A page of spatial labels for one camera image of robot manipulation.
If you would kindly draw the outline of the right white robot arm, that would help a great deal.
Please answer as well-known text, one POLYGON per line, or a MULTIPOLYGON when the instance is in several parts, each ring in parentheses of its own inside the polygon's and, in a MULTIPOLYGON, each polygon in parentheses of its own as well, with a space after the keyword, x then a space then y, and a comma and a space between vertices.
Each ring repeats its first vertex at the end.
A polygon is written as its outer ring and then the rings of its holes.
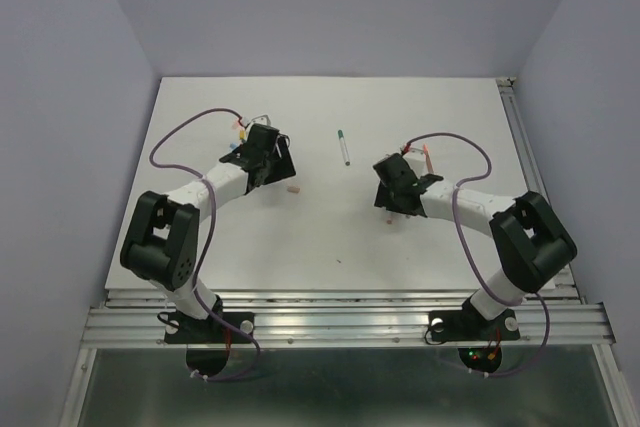
POLYGON ((465 189, 437 174, 417 176, 401 154, 373 166, 379 178, 374 205, 389 212, 454 223, 471 264, 464 228, 492 239, 500 269, 465 302, 463 331, 482 337, 507 308, 536 294, 577 256, 577 246, 547 200, 528 191, 519 197, 465 189))

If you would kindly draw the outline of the green cap marker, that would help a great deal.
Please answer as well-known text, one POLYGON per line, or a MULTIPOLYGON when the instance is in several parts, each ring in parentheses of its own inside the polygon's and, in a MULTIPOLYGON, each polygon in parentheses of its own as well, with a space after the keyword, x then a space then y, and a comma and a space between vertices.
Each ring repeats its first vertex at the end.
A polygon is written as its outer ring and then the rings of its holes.
POLYGON ((345 166, 350 166, 351 165, 351 159, 350 159, 350 155, 349 155, 349 151, 348 151, 348 147, 347 147, 347 144, 346 144, 346 139, 345 139, 343 130, 339 129, 337 131, 337 136, 338 136, 338 141, 339 141, 339 145, 340 145, 340 149, 341 149, 341 155, 342 155, 342 159, 343 159, 344 165, 345 166))

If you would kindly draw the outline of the orange highlighter pen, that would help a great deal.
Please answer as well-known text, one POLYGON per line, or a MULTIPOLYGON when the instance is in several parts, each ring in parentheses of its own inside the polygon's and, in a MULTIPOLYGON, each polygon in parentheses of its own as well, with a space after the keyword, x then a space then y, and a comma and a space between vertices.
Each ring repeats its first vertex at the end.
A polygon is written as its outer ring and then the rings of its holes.
POLYGON ((431 160, 431 157, 430 157, 429 149, 428 149, 426 144, 423 144, 422 151, 423 151, 424 158, 425 158, 425 164, 426 164, 427 172, 429 174, 434 174, 435 170, 434 170, 433 163, 432 163, 432 160, 431 160))

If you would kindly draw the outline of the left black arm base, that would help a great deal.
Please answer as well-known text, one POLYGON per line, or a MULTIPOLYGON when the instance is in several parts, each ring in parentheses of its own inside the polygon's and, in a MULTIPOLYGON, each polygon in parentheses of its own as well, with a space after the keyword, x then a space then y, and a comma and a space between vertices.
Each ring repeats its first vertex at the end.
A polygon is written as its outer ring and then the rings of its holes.
POLYGON ((194 319, 178 310, 161 311, 156 318, 165 328, 163 342, 186 347, 185 363, 192 378, 204 382, 240 380, 260 355, 253 337, 255 314, 224 312, 220 298, 213 312, 232 329, 211 316, 194 319))

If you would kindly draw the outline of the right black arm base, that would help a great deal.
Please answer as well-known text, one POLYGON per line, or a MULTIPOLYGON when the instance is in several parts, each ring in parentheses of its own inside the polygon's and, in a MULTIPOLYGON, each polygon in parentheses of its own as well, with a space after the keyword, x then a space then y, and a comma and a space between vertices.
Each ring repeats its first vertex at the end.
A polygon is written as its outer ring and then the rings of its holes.
POLYGON ((503 359, 502 343, 521 338, 515 312, 507 308, 494 319, 487 320, 465 300, 459 309, 431 311, 423 335, 429 346, 450 342, 476 342, 476 346, 459 347, 463 365, 485 376, 496 374, 503 359))

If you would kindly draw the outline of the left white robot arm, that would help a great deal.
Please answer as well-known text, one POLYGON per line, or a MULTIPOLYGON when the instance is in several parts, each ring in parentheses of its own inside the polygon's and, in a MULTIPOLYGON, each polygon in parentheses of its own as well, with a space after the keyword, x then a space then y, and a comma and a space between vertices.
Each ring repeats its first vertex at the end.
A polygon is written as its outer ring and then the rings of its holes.
POLYGON ((166 295, 188 318, 199 340, 222 329, 222 303, 199 279, 212 233, 199 248, 203 221, 215 229, 217 211, 264 185, 296 175, 290 139, 269 125, 249 128, 247 140, 207 173, 167 193, 144 192, 137 200, 120 251, 120 264, 166 295))

